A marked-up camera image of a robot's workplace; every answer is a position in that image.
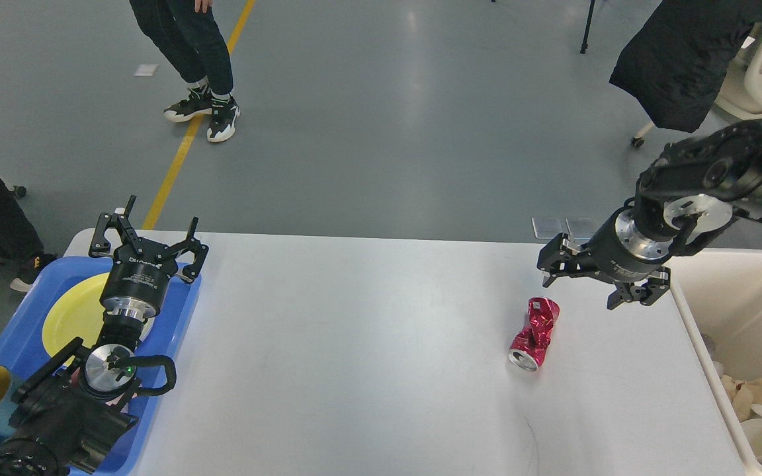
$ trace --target white bin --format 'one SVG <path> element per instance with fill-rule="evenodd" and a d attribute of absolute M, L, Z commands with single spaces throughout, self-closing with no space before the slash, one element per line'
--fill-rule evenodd
<path fill-rule="evenodd" d="M 762 251 L 710 249 L 667 265 L 675 302 L 743 464 L 749 474 L 762 474 L 701 337 L 713 338 L 729 376 L 762 377 Z"/>

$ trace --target robotic arm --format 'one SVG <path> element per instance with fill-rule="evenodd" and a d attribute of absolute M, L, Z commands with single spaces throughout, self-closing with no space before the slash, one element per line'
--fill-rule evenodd
<path fill-rule="evenodd" d="M 559 234 L 542 248 L 542 285 L 586 276 L 616 286 L 608 309 L 651 305 L 669 289 L 669 257 L 695 255 L 739 219 L 762 223 L 762 120 L 668 145 L 589 242 Z"/>
<path fill-rule="evenodd" d="M 123 211 L 101 214 L 89 250 L 91 257 L 112 257 L 100 301 L 105 311 L 97 342 L 84 346 L 76 337 L 11 396 L 17 409 L 9 425 L 13 435 L 0 443 L 0 476 L 66 476 L 69 466 L 93 473 L 116 441 L 138 418 L 124 412 L 134 397 L 162 395 L 175 386 L 175 363 L 168 356 L 136 356 L 146 320 L 160 314 L 169 281 L 178 275 L 193 283 L 208 254 L 194 238 L 194 218 L 187 237 L 173 246 L 136 235 Z M 105 232 L 114 229 L 122 244 L 112 254 Z M 179 270 L 183 253 L 193 263 Z M 67 359 L 73 358 L 66 366 Z M 166 384 L 144 388 L 137 368 L 161 366 Z"/>

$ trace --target black sneaker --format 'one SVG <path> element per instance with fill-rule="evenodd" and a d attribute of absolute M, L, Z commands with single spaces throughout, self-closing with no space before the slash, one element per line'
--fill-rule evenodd
<path fill-rule="evenodd" d="M 201 114 L 211 114 L 211 88 L 194 88 L 190 96 L 163 109 L 163 117 L 172 122 L 186 122 Z"/>
<path fill-rule="evenodd" d="M 233 136 L 233 121 L 239 118 L 236 100 L 214 99 L 212 101 L 211 124 L 208 126 L 208 142 L 227 141 Z"/>
<path fill-rule="evenodd" d="M 40 271 L 43 271 L 43 268 L 46 268 L 49 263 L 56 259 L 58 259 L 57 255 L 37 253 L 19 268 L 16 278 L 13 278 L 13 281 L 11 281 L 11 289 L 18 290 L 18 292 L 28 292 L 34 284 L 34 280 L 37 279 L 37 275 L 40 274 Z"/>

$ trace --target red crushed can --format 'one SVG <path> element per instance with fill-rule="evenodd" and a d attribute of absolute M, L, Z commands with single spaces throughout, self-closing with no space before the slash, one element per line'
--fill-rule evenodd
<path fill-rule="evenodd" d="M 529 299 L 529 324 L 511 343 L 508 353 L 511 362 L 532 372 L 540 368 L 559 314 L 560 307 L 556 302 L 546 297 Z"/>

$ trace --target yellow plate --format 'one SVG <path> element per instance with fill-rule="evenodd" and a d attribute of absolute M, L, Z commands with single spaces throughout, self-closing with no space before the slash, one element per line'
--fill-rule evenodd
<path fill-rule="evenodd" d="M 43 323 L 43 347 L 49 356 L 63 349 L 75 337 L 84 338 L 84 346 L 90 347 L 102 331 L 102 313 L 105 308 L 99 302 L 102 289 L 110 273 L 97 274 L 70 288 L 60 296 Z M 140 340 L 151 331 L 154 319 L 146 321 Z"/>

